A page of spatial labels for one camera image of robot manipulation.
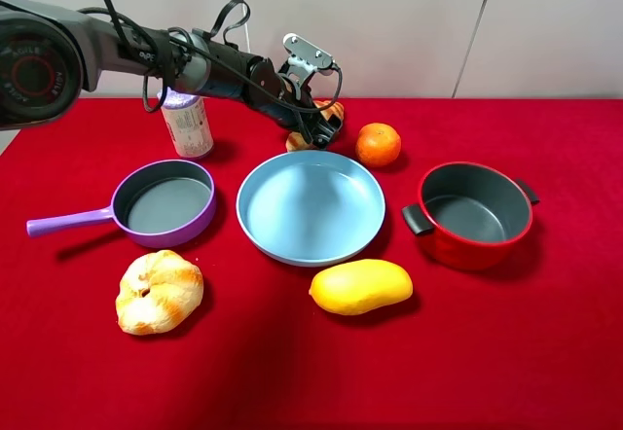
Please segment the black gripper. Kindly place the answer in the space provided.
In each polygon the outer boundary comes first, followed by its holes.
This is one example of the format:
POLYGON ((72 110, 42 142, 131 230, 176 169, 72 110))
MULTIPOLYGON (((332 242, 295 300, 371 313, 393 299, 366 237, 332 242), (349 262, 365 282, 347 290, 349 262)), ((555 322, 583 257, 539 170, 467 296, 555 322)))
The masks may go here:
POLYGON ((335 142, 341 129, 342 120, 333 114, 329 119, 321 118, 316 122, 314 113, 299 112, 273 101, 272 96, 291 106, 313 108, 311 90, 301 90, 301 97, 296 98, 296 90, 289 80, 275 72, 273 63, 261 56, 254 56, 247 65, 249 80, 259 85, 256 88, 246 85, 243 89, 243 102, 252 110, 273 119, 277 125, 299 133, 311 133, 315 148, 326 149, 335 142))

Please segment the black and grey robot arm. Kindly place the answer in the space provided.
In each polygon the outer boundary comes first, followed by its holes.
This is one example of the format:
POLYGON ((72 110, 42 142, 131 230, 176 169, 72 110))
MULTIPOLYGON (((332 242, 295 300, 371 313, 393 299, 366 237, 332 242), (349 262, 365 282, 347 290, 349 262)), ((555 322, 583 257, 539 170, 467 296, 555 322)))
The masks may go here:
POLYGON ((155 30, 102 8, 68 10, 29 0, 1 0, 1 127, 50 123, 95 91, 104 71, 159 78, 163 91, 227 98, 324 149, 343 126, 329 104, 317 105, 309 86, 316 73, 340 68, 333 56, 290 33, 280 68, 241 51, 222 23, 238 4, 226 5, 209 31, 155 30))

